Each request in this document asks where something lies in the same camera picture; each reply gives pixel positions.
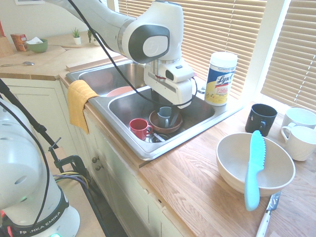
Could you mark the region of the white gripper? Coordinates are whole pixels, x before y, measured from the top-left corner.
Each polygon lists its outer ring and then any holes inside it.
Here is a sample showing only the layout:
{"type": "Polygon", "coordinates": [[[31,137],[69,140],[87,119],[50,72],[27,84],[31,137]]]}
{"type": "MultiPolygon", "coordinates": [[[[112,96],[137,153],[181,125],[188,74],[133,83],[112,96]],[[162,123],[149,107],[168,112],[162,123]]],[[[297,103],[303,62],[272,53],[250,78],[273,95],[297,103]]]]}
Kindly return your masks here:
{"type": "Polygon", "coordinates": [[[152,66],[147,63],[144,68],[144,82],[152,89],[152,101],[154,110],[160,110],[164,106],[160,97],[174,105],[171,107],[170,124],[174,124],[179,115],[179,108],[190,105],[192,99],[193,69],[187,63],[161,63],[158,72],[152,71],[152,66]]]}

